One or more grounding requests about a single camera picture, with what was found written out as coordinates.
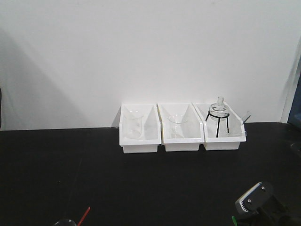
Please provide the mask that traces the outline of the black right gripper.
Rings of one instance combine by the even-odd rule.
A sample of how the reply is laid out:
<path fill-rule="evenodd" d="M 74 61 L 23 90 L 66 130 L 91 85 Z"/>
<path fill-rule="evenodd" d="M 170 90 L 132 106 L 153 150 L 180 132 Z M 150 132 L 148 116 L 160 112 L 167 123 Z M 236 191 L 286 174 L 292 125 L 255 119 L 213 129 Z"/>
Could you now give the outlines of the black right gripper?
<path fill-rule="evenodd" d="M 240 215 L 236 219 L 238 226 L 299 226 L 301 217 L 288 210 L 275 196 L 254 213 Z"/>

